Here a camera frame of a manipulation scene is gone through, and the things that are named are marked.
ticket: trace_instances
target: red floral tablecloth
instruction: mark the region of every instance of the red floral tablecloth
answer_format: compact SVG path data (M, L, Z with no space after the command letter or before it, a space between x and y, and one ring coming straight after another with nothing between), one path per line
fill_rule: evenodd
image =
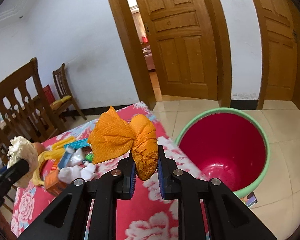
M174 159L178 168L189 172L196 178L203 179L197 166L171 141L161 123L143 102L123 108L118 111L118 114L127 122L136 114L146 115L156 127L158 145L163 145L166 156ZM77 139L87 138L96 121L97 119L87 122L47 140L43 144L49 148L55 142L71 135ZM128 154L98 164L97 176L101 177L104 173L115 169L118 161L126 158ZM42 177L50 172L52 164L52 160L47 162L42 170ZM12 232L19 236L53 199L54 196L45 191L44 187L36 187L31 182L27 189L18 188L11 221ZM91 211L92 205L85 239L88 237ZM178 239L178 202L177 200L164 201L161 198L157 172L147 181L141 181L137 178L135 193L131 200L118 200L116 230L116 239L118 240Z

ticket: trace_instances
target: wooden door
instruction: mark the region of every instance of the wooden door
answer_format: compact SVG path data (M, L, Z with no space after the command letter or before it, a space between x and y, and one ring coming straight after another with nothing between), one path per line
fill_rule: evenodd
M204 0L137 0L163 95L217 100L217 59Z
M297 73L297 44L289 0L260 0L266 21L269 75L265 99L291 100Z

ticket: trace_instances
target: yellow rope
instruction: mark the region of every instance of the yellow rope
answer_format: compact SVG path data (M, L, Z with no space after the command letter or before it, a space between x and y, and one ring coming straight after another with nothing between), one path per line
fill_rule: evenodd
M64 145L68 143L74 142L76 139L74 136L70 136L67 139L63 139L58 141L52 145L51 151L44 151L38 156L39 166L35 169L34 174L32 176L32 183L35 186L43 186L44 181L41 180L40 173L43 165L47 160L60 160L65 153Z

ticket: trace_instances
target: green toy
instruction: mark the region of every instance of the green toy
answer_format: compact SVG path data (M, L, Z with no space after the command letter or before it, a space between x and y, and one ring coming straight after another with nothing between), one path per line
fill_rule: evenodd
M87 156L86 156L86 160L88 161L88 162L92 162L92 160L93 160L93 153L89 153Z

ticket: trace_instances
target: cotton yarn mop head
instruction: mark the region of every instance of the cotton yarn mop head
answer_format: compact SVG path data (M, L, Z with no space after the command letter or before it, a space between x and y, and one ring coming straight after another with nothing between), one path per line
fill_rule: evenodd
M14 184L17 187L26 188L32 179L35 169L39 166L38 152L33 144L22 136L14 137L10 142L12 145L9 146L8 150L10 160L7 164L7 168L9 169L20 159L24 159L28 162L29 172Z

